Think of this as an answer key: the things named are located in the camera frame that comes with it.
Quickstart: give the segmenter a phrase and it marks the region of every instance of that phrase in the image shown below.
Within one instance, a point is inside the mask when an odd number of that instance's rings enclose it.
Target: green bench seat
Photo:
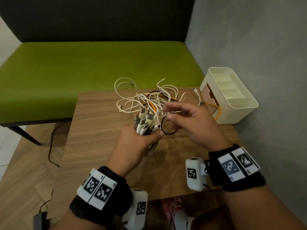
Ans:
[[[152,89],[204,78],[182,42],[27,42],[0,68],[0,124],[71,118],[79,92],[113,90],[120,77]]]

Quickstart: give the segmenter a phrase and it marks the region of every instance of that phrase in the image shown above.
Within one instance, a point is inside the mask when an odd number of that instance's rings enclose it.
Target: bench leg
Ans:
[[[24,130],[22,130],[18,126],[8,127],[12,131],[16,132],[18,135],[21,135],[22,137],[25,137],[27,140],[31,141],[32,143],[36,145],[41,145],[40,142],[38,142],[36,139],[34,139],[32,136],[30,136],[28,133],[26,133]]]

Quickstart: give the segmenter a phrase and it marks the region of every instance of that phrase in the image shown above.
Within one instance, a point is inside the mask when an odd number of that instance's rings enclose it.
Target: white organizer box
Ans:
[[[201,86],[202,91],[208,84],[221,108],[219,124],[238,123],[259,106],[236,73],[227,67],[209,68]]]

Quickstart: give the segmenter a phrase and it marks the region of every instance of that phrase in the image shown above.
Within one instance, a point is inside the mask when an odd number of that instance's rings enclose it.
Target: white camera device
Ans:
[[[131,189],[133,194],[132,205],[122,217],[124,227],[128,230],[141,230],[145,225],[148,203],[148,193],[139,189]]]
[[[192,190],[202,191],[207,185],[207,174],[204,160],[193,157],[185,160],[188,187]]]

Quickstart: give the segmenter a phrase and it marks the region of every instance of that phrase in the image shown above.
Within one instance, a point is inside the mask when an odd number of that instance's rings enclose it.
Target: table top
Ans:
[[[186,102],[198,103],[193,88],[180,88],[179,97],[183,92],[186,92]],[[135,93],[135,90],[120,92],[123,97],[134,96]],[[116,102],[119,99],[115,91],[79,94],[48,218],[64,215],[90,170],[106,165],[121,126],[133,122],[134,114],[118,111]],[[239,143],[231,124],[220,127],[233,143]],[[127,183],[131,188],[146,190],[149,201],[195,193],[188,188],[185,173],[185,160],[191,157],[209,158],[208,152],[193,143],[184,130],[165,135],[154,153],[145,157],[127,176]],[[207,179],[207,184],[212,189],[219,188],[213,187],[210,179]]]

